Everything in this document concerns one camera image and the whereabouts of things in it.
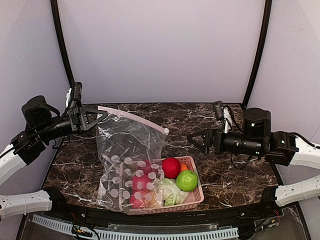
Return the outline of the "green apple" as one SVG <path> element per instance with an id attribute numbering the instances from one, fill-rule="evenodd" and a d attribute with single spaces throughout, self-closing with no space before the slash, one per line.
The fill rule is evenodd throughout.
<path id="1" fill-rule="evenodd" d="M 177 187 L 184 192 L 192 192 L 198 184 L 198 175 L 191 170 L 184 170 L 176 177 Z"/>

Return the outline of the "clear zip top bag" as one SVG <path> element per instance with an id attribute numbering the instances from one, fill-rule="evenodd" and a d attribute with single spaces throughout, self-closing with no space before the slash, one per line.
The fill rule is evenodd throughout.
<path id="1" fill-rule="evenodd" d="M 96 140 L 103 165 L 96 203 L 128 215 L 164 207 L 161 153 L 169 134 L 143 117 L 99 106 Z"/>

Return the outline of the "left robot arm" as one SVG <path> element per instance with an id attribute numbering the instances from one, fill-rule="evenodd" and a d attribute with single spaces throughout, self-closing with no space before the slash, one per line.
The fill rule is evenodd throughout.
<path id="1" fill-rule="evenodd" d="M 76 99 L 65 116 L 47 104 L 42 95 L 30 99 L 21 108 L 26 120 L 24 131 L 16 135 L 0 154 L 0 182 L 5 183 L 12 175 L 36 160 L 50 141 L 72 134 L 84 133 L 104 120 L 108 113 L 90 109 Z M 32 193 L 1 195 L 0 218 L 50 211 L 57 204 L 66 202 L 56 187 Z"/>

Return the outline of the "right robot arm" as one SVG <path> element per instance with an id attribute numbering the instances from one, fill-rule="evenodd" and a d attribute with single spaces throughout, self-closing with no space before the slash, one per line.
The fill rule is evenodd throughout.
<path id="1" fill-rule="evenodd" d="M 243 114 L 241 133 L 233 133 L 224 108 L 215 107 L 215 115 L 224 123 L 224 129 L 205 129 L 187 136 L 188 142 L 202 153 L 214 148 L 216 154 L 230 153 L 264 158 L 266 162 L 282 166 L 320 167 L 320 146 L 308 141 L 296 132 L 271 131 L 271 113 L 261 108 L 248 108 Z M 284 207 L 288 204 L 319 197 L 320 177 L 290 185 L 275 185 L 263 190 L 261 204 L 264 207 Z"/>

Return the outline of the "red ball fruit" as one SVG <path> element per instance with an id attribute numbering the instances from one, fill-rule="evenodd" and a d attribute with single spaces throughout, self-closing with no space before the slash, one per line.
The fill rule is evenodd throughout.
<path id="1" fill-rule="evenodd" d="M 162 161 L 164 176 L 175 179 L 181 172 L 181 163 L 174 157 L 168 157 Z"/>

